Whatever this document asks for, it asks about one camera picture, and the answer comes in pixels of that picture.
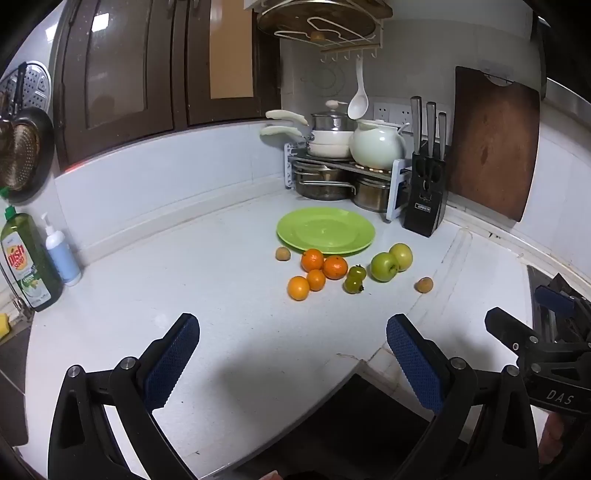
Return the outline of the right hand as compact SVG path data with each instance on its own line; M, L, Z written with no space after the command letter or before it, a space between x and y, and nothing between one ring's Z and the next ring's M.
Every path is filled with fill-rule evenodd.
M561 453L564 429L565 425L562 417L555 412L551 412L546 419L538 446L541 464L550 464Z

